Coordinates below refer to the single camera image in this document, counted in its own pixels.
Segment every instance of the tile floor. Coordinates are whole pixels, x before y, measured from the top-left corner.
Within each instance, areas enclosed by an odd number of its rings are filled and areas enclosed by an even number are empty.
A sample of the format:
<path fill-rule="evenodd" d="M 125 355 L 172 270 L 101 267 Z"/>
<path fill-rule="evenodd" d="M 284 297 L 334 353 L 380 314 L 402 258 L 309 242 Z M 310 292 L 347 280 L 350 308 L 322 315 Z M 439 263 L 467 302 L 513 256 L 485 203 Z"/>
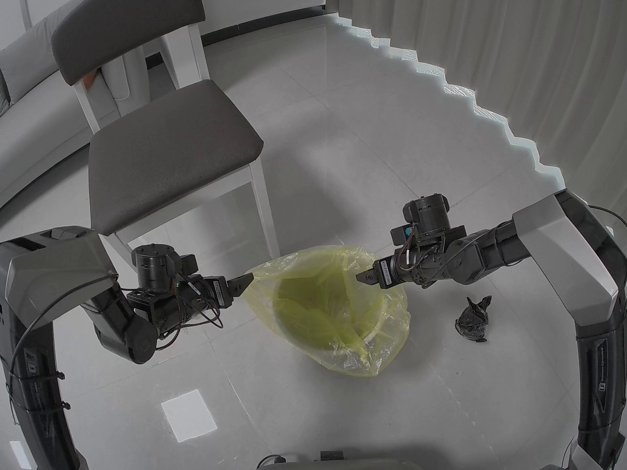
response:
<path fill-rule="evenodd" d="M 505 127 L 474 114 L 385 43 L 333 16 L 287 23 L 206 48 L 215 82 L 265 141 L 262 161 L 284 254 L 319 244 L 392 251 L 389 230 L 416 196 L 441 192 L 454 225 L 491 227 L 558 190 Z M 171 90 L 150 72 L 153 96 Z M 0 211 L 0 240 L 89 225 L 87 150 Z M 204 274 L 236 276 L 268 253 L 253 194 L 243 187 L 147 234 L 193 252 Z M 121 284 L 134 272 L 116 254 Z M 559 464 L 578 416 L 571 319 L 527 260 L 472 286 L 406 286 L 412 327 L 379 377 L 329 372 L 270 333 L 242 301 L 224 330 L 193 328 L 142 366 L 102 349 L 75 309 L 55 322 L 63 397 L 92 470 L 253 469 L 341 449 L 408 458 L 425 470 L 538 469 Z M 455 332 L 466 296 L 493 295 L 488 342 Z M 178 443 L 161 403 L 198 389 L 217 429 Z M 0 467 L 17 469 L 23 440 L 0 394 Z"/>

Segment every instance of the yellow trash bag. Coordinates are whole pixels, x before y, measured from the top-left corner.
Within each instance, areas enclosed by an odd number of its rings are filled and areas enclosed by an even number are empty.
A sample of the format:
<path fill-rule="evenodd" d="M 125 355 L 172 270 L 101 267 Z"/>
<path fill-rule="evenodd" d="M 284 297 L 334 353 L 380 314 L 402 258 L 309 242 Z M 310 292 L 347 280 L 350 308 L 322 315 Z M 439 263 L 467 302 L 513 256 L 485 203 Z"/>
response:
<path fill-rule="evenodd" d="M 276 335 L 332 371 L 376 376 L 410 332 L 407 295 L 357 282 L 375 257 L 360 247 L 321 246 L 252 269 L 243 297 Z"/>

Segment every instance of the black baseboard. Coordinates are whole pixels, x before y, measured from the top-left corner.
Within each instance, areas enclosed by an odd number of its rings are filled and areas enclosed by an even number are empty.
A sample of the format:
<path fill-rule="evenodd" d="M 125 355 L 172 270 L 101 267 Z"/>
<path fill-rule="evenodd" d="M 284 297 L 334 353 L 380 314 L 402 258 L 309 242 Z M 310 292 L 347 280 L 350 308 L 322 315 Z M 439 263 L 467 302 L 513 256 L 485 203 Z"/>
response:
<path fill-rule="evenodd" d="M 244 35 L 251 31 L 256 31 L 265 27 L 277 26 L 278 24 L 289 23 L 290 21 L 304 20 L 321 16 L 325 14 L 325 6 L 307 7 L 306 9 L 297 9 L 295 11 L 281 12 L 273 16 L 267 16 L 258 20 L 247 21 L 246 23 L 236 24 L 234 26 L 216 29 L 209 33 L 201 35 L 202 46 L 207 47 L 212 43 L 222 42 L 234 36 Z M 148 69 L 154 68 L 163 63 L 161 53 L 156 53 L 146 58 L 146 66 Z"/>

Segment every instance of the white chair frame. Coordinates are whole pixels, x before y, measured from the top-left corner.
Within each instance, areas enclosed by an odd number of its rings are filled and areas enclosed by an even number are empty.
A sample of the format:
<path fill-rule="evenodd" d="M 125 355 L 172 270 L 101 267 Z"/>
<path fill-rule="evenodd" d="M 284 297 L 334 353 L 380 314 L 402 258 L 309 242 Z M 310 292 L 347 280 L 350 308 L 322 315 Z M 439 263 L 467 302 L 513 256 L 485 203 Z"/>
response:
<path fill-rule="evenodd" d="M 202 49 L 202 41 L 198 25 L 184 26 L 160 39 L 161 55 L 177 89 L 190 85 L 200 80 L 209 79 L 209 69 Z M 93 133 L 100 130 L 98 120 L 93 113 L 89 94 L 79 80 L 74 84 L 76 96 L 83 108 L 83 113 L 89 122 Z M 275 232 L 268 192 L 263 177 L 263 169 L 260 158 L 244 167 L 240 167 L 229 174 L 216 179 L 204 187 L 185 195 L 176 202 L 165 206 L 152 214 L 143 217 L 129 226 L 104 237 L 108 244 L 133 268 L 129 243 L 153 230 L 157 226 L 167 223 L 187 211 L 207 204 L 211 200 L 220 197 L 240 186 L 250 183 L 255 194 L 255 202 L 262 222 L 268 251 L 272 259 L 281 254 L 278 247 L 277 234 Z"/>

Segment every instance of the chair backrest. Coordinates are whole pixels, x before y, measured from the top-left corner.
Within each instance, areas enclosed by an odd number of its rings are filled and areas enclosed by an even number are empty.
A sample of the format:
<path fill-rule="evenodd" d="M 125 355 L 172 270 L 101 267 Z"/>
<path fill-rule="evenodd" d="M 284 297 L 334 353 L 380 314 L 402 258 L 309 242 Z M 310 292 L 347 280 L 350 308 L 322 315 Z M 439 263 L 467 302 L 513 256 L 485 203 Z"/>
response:
<path fill-rule="evenodd" d="M 57 27 L 52 50 L 63 79 L 74 85 L 122 54 L 204 19 L 202 0 L 84 0 Z"/>

